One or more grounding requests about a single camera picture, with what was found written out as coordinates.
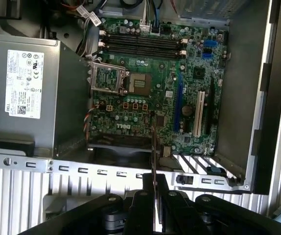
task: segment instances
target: warning label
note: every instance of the warning label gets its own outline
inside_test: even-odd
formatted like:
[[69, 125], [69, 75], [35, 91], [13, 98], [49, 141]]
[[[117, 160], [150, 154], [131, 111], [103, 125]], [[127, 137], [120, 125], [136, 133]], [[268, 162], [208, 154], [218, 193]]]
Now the warning label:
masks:
[[44, 53], [8, 50], [5, 112], [40, 118]]

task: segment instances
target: blue pcie slot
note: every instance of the blue pcie slot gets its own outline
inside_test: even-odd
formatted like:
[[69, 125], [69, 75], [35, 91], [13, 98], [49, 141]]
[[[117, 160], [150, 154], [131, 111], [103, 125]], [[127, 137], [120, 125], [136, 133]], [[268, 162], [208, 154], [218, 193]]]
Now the blue pcie slot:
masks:
[[205, 40], [204, 47], [216, 47], [218, 45], [217, 41], [214, 40]]
[[175, 132], [179, 131], [179, 120], [180, 120], [182, 99], [183, 99], [183, 80], [182, 80], [182, 74], [180, 73], [178, 93], [176, 95], [176, 101], [175, 101], [174, 128], [173, 128]]
[[213, 54], [203, 53], [202, 58], [203, 59], [212, 59], [213, 58]]

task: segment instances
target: green circuit board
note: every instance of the green circuit board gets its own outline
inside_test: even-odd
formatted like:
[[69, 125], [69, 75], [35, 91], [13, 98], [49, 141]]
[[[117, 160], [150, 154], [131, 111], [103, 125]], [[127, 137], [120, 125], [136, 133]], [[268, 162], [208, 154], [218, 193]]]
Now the green circuit board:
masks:
[[[126, 26], [124, 19], [105, 18], [102, 30], [119, 35], [121, 30], [139, 28], [139, 21], [128, 22], [132, 26]], [[227, 35], [227, 31], [213, 27], [161, 23], [159, 35], [141, 32], [139, 37], [174, 41], [187, 39], [186, 56], [170, 59], [110, 51], [99, 54], [103, 63], [125, 67], [130, 72], [127, 87], [131, 86], [131, 79], [133, 87], [132, 90], [127, 88], [129, 92], [125, 95], [93, 91], [93, 103], [99, 108], [92, 113], [90, 138], [100, 133], [150, 138], [151, 126], [155, 122], [160, 143], [170, 147], [173, 153], [211, 156], [217, 139]], [[203, 53], [207, 49], [206, 41], [215, 44], [209, 47], [210, 58], [204, 57]], [[98, 87], [114, 89], [116, 75], [113, 70], [98, 70]], [[180, 82], [181, 113], [177, 114]], [[204, 111], [201, 135], [195, 137], [192, 129], [199, 91], [205, 92]], [[176, 115], [179, 117], [179, 129], [175, 131]]]

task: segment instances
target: white pci slot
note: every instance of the white pci slot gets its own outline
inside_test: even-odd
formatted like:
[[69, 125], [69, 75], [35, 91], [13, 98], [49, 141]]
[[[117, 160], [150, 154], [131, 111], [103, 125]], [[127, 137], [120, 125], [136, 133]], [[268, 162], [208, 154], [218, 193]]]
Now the white pci slot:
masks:
[[201, 135], [201, 123], [203, 119], [203, 110], [204, 110], [204, 95], [205, 92], [198, 92], [197, 95], [194, 132], [193, 132], [193, 135], [195, 137], [200, 137]]

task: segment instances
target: black plastic frame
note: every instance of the black plastic frame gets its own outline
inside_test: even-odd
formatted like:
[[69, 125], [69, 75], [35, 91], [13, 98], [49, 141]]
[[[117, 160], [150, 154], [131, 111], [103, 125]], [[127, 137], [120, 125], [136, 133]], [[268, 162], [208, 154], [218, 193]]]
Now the black plastic frame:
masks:
[[269, 194], [272, 169], [277, 146], [277, 137], [281, 117], [281, 1], [272, 2], [273, 19], [276, 29], [273, 51], [270, 51], [271, 65], [270, 80], [267, 92], [265, 93], [264, 110], [261, 119], [261, 138], [257, 150], [257, 164], [254, 169], [254, 193]]

